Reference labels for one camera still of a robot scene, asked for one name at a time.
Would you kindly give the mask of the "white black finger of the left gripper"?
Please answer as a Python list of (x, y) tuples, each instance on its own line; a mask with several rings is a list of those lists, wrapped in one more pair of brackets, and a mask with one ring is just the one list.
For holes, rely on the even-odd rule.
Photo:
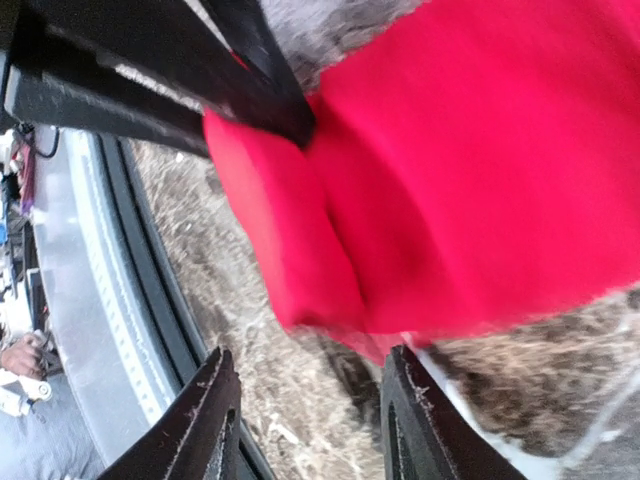
[(196, 112), (75, 49), (1, 52), (1, 109), (33, 124), (149, 141), (205, 157)]

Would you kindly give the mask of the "red santa sock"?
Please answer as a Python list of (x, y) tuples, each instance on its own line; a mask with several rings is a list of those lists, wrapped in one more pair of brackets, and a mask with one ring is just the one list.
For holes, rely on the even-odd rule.
[(323, 73), (308, 148), (204, 117), (287, 330), (376, 361), (639, 279), (639, 5), (432, 1)]

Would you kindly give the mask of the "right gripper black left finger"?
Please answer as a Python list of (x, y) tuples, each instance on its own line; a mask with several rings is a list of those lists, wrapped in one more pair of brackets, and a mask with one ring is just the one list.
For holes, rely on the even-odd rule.
[(235, 479), (241, 382), (231, 352), (216, 348), (160, 420), (102, 479)]

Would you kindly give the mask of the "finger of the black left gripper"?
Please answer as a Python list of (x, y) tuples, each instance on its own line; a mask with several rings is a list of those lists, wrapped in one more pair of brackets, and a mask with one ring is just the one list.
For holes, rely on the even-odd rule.
[(306, 146), (315, 116), (257, 1), (32, 1), (54, 33), (239, 122)]

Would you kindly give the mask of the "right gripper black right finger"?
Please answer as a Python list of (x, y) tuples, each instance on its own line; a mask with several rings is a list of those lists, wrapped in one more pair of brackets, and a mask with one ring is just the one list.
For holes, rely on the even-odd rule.
[(386, 357), (381, 434), (387, 479), (522, 479), (463, 419), (404, 345)]

